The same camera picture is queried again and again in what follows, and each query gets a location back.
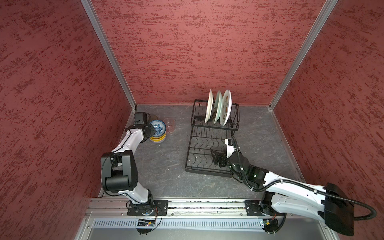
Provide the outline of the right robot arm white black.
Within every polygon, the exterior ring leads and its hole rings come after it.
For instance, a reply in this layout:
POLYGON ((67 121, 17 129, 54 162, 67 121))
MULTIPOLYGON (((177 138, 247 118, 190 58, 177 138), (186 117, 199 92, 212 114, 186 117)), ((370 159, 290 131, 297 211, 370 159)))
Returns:
POLYGON ((251 165, 238 151, 231 155, 211 151, 211 155, 215 165, 229 167, 237 181, 264 194, 259 202, 263 214, 296 214, 322 221, 339 234, 354 235, 354 204, 337 185, 308 185, 284 178, 251 165))

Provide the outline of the white blue floral bowl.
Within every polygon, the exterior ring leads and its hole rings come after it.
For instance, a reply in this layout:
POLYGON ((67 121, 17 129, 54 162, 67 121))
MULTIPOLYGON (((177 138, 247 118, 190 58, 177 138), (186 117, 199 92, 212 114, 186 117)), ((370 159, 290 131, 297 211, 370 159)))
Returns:
POLYGON ((161 120, 153 120, 151 121, 151 125, 154 127, 155 129, 155 133, 152 135, 152 137, 154 138, 159 138, 161 137, 162 135, 164 135, 166 133, 166 124, 161 121, 161 120))

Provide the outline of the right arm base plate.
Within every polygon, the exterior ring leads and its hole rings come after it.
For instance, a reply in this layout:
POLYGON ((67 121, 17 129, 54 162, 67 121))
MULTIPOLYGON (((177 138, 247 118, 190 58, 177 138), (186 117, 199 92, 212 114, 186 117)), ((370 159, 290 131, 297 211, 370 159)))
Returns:
POLYGON ((270 204, 263 201, 246 200, 245 210, 247 216, 252 217, 283 217, 284 214, 276 212, 270 204))

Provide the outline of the yellow bowl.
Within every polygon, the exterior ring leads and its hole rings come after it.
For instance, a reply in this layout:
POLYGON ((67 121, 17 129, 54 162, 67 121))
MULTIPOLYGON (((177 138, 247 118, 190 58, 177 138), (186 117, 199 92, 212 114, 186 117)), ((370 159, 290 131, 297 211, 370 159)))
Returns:
POLYGON ((162 140, 162 139, 165 139, 166 138, 166 136, 167 136, 167 133, 164 133, 163 135, 161 135, 160 137, 151 137, 150 139, 153 139, 153 140, 157 140, 157 139, 160 139, 160 140, 162 140))

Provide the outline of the pale pink bowl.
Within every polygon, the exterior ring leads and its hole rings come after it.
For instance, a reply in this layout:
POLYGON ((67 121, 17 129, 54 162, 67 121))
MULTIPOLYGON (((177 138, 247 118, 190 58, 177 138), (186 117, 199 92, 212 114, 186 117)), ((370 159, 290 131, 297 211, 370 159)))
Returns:
POLYGON ((151 140, 153 143, 157 143, 157 144, 162 143, 162 142, 165 141, 165 139, 162 139, 162 140, 160 140, 160 139, 157 139, 157 140, 150 139, 150 140, 151 140))

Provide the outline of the pink transparent cup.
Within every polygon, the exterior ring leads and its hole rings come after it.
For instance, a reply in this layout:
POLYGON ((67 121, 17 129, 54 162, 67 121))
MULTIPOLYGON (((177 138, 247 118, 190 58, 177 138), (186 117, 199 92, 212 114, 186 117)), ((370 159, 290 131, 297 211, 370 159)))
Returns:
POLYGON ((166 125, 166 132, 167 134, 171 134, 175 131, 175 120, 172 119, 172 118, 165 118, 163 119, 163 122, 165 123, 166 125))

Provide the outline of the amber transparent cup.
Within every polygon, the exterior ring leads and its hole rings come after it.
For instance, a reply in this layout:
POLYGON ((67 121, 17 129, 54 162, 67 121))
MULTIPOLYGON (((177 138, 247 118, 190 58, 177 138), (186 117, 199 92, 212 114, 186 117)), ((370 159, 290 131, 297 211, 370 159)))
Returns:
POLYGON ((159 118, 156 115, 148 115, 148 122, 152 122, 154 120, 158 120, 159 118))

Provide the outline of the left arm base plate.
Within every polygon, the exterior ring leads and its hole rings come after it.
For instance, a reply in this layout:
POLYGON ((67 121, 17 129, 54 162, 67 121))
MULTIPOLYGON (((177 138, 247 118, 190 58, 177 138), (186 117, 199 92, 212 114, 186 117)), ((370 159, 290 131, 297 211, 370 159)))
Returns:
POLYGON ((132 204, 127 202, 128 216, 166 216, 168 211, 168 200, 150 200, 145 204, 132 204))

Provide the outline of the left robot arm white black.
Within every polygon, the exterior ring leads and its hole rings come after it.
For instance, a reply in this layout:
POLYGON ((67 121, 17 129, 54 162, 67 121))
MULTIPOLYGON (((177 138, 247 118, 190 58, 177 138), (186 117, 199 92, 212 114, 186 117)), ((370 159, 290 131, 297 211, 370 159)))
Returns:
POLYGON ((143 216, 155 213, 153 195, 139 183, 134 153, 140 143, 156 133, 151 124, 133 125, 126 130, 118 146, 101 157, 101 183, 104 192, 111 196, 125 196, 131 201, 129 209, 143 216))

